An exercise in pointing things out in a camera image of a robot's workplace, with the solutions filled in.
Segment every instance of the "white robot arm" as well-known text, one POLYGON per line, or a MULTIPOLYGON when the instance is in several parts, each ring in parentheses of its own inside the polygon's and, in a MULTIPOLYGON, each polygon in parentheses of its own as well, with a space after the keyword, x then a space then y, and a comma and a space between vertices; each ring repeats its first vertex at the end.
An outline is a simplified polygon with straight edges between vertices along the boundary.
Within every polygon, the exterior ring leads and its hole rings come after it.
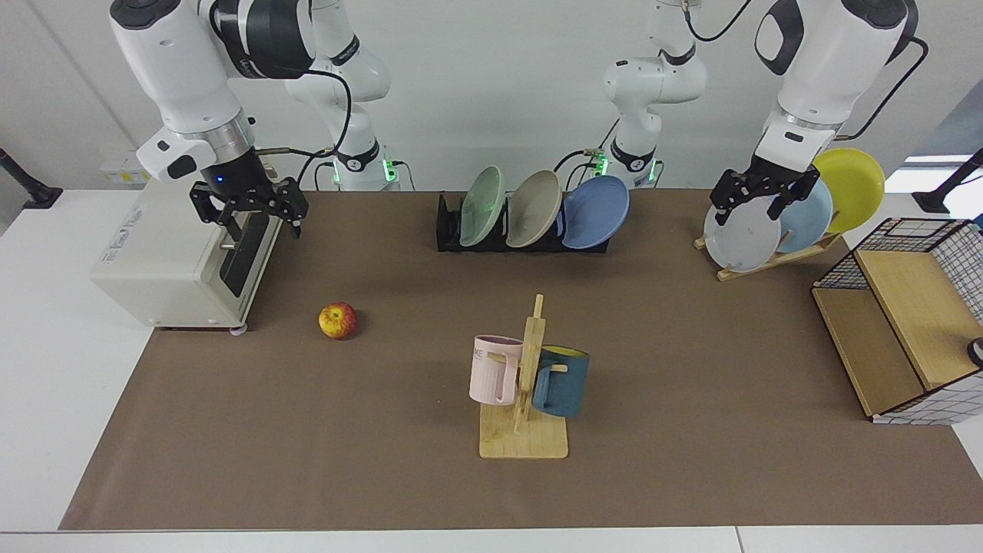
MULTIPOLYGON (((276 10, 270 7, 269 13, 276 10)), ((123 54, 164 122, 137 151, 147 171, 163 181, 200 171, 204 182, 192 188, 192 204, 202 222, 226 227, 237 242, 242 232, 236 212, 280 217, 300 236, 307 200, 295 180, 273 184, 266 178, 250 123, 229 89, 226 65, 195 0, 115 0, 110 19, 123 54)), ((290 27, 286 17, 273 21, 290 27)), ((293 22, 296 28, 296 15, 293 22)), ((295 62, 299 52, 287 48, 286 54, 295 62)))
MULTIPOLYGON (((681 6, 680 0, 655 0, 648 32, 659 49, 656 57, 620 60, 605 73, 605 93, 621 114, 605 152, 607 174, 632 188, 653 184, 652 167, 663 127, 655 105, 697 99, 707 86, 707 68, 696 56, 696 40, 686 28, 681 6)), ((700 1, 692 7, 696 13, 700 1)))
POLYGON ((711 194, 724 224, 730 212, 776 196, 777 219, 804 200, 819 178, 813 159, 836 138, 856 100, 913 38, 913 0, 779 0, 762 20, 755 46, 783 76, 778 102, 747 171, 725 171, 711 194))
MULTIPOLYGON (((311 69, 344 78, 351 87, 354 102, 384 98, 391 82, 388 69, 362 46, 348 23, 341 0, 314 0, 312 8, 318 54, 311 69)), ((286 86, 288 92, 324 119, 332 136, 341 136, 348 100, 338 82, 305 75, 287 82, 286 86)), ((342 190, 398 189, 396 173, 385 158, 372 121, 359 105, 351 108, 348 131, 334 166, 335 178, 342 190)))
MULTIPOLYGON (((252 121, 229 89, 230 78, 304 78, 298 96, 324 115, 339 139, 347 92, 336 81, 308 75, 310 70, 344 74, 354 101, 378 99, 389 90, 384 65, 360 47, 340 0, 115 0, 110 19, 164 123, 138 158, 165 182, 200 171, 204 182, 191 194, 200 218, 234 235, 232 215, 251 211, 279 216, 299 235, 307 201, 293 179, 274 185, 266 178, 252 121)), ((346 140, 334 154, 358 189, 379 190, 395 173, 379 153, 368 116, 357 106, 352 111, 346 140)))

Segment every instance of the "yellow plate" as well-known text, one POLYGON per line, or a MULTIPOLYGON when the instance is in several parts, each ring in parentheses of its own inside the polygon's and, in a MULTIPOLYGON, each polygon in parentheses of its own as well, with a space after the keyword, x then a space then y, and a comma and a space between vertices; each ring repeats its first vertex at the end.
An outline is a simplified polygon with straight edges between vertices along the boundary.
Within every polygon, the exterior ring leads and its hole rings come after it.
POLYGON ((884 200, 884 170, 876 159, 852 148, 830 150, 813 162, 833 195, 838 213, 829 232, 847 232, 874 216, 884 200))

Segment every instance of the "plate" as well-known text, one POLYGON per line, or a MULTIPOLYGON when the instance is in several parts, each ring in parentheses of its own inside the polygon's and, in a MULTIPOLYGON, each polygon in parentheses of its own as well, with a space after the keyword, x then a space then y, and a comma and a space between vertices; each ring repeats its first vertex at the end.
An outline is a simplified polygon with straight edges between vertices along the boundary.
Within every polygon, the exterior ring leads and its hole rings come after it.
POLYGON ((491 166, 478 175, 461 206, 461 245, 470 248, 484 240, 498 222, 505 204, 501 169, 491 166))
POLYGON ((552 171, 540 171, 526 179, 508 201, 510 248, 525 248, 543 237, 556 221, 563 191, 552 171))
POLYGON ((563 245, 587 250, 603 244, 624 224, 630 204, 628 187, 617 177, 600 176, 581 184, 563 201, 566 219, 563 245))
POLYGON ((829 232, 853 230, 874 216, 884 200, 884 170, 876 159, 852 148, 830 150, 813 161, 833 195, 838 213, 829 232))
POLYGON ((818 242, 830 227, 833 211, 833 195, 820 179, 808 198, 794 202, 781 212, 781 236, 791 234, 779 246, 779 253, 793 254, 818 242))
POLYGON ((717 265, 735 273, 761 269, 772 259, 781 240, 781 222, 768 217, 772 196, 755 198, 730 212, 724 226, 710 207, 703 223, 707 252, 717 265))

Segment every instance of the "light blue plate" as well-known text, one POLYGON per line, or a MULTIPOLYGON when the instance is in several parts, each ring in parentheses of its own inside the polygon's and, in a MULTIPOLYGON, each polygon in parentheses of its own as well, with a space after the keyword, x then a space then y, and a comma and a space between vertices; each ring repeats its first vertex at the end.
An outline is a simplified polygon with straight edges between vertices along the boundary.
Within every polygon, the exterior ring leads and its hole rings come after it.
POLYGON ((604 243, 624 224, 630 204, 628 187, 617 177, 605 175, 581 184, 563 201, 567 227, 563 245, 588 250, 604 243))
POLYGON ((779 253, 793 254, 815 244, 826 234, 833 221, 833 195, 822 179, 812 187, 812 194, 781 212, 781 235, 791 235, 779 246, 779 253))

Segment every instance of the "brown paper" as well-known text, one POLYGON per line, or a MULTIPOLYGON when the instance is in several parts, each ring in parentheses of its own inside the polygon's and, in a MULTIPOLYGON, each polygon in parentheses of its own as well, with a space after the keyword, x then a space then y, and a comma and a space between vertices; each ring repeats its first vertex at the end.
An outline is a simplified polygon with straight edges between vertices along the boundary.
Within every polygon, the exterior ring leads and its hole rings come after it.
POLYGON ((834 252, 728 283, 706 191, 634 193, 603 256, 438 254, 436 195, 317 194, 250 331, 155 332, 63 529, 983 522, 949 427, 866 420, 810 296, 834 252), (591 353, 562 461, 483 461, 474 335, 591 353), (318 328, 332 301, 361 333, 318 328))

